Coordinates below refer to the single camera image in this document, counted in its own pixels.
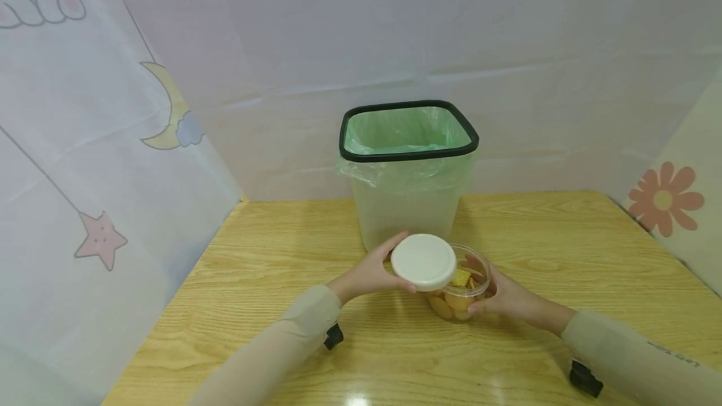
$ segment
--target white lid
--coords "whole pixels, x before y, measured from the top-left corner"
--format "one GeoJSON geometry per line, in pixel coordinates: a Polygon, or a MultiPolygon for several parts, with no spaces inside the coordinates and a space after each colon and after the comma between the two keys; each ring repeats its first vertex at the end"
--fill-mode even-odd
{"type": "Polygon", "coordinates": [[[391,251],[391,267],[418,291],[431,292],[451,281],[456,273],[456,256],[451,246],[436,235],[414,234],[391,251]]]}

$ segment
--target beige sleeve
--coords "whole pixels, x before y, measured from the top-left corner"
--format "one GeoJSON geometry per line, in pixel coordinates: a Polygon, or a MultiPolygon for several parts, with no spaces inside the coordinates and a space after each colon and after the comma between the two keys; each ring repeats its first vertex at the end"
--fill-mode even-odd
{"type": "Polygon", "coordinates": [[[640,405],[722,404],[722,373],[603,315],[579,311],[562,339],[599,381],[640,405]]]}
{"type": "Polygon", "coordinates": [[[323,344],[340,313],[341,301],[326,286],[310,288],[206,379],[189,405],[262,405],[276,384],[323,344]]]}

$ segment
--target orange flower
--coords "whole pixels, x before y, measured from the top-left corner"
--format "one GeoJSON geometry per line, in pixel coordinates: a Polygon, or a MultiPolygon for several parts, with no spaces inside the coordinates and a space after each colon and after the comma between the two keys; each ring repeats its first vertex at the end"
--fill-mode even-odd
{"type": "Polygon", "coordinates": [[[669,237],[672,234],[672,218],[678,224],[694,231],[697,222],[683,211],[696,211],[704,205],[704,197],[697,192],[685,192],[697,175],[690,167],[684,167],[674,174],[674,165],[669,161],[662,164],[659,176],[654,169],[647,169],[629,198],[635,201],[629,212],[647,231],[659,226],[659,233],[669,237]]]}

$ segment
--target wood grain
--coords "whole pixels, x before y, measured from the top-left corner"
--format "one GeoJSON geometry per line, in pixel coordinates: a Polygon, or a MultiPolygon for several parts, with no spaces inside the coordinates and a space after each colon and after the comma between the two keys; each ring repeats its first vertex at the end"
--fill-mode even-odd
{"type": "MultiPolygon", "coordinates": [[[[465,197],[448,240],[722,368],[722,301],[602,194],[465,197]]],[[[103,404],[184,404],[300,293],[364,253],[350,200],[242,203],[103,404]]],[[[340,324],[345,343],[320,350],[271,405],[631,404],[611,388],[596,401],[576,391],[560,341],[503,318],[452,324],[420,296],[383,293],[349,303],[340,324]]]]}

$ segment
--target pink star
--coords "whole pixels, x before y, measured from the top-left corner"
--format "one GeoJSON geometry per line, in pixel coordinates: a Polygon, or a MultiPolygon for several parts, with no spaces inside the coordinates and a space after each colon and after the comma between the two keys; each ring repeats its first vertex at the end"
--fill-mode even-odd
{"type": "Polygon", "coordinates": [[[110,271],[115,264],[115,250],[128,243],[128,240],[115,231],[113,222],[105,212],[97,218],[80,212],[80,219],[88,235],[80,248],[75,251],[75,257],[98,256],[105,268],[110,271]]]}

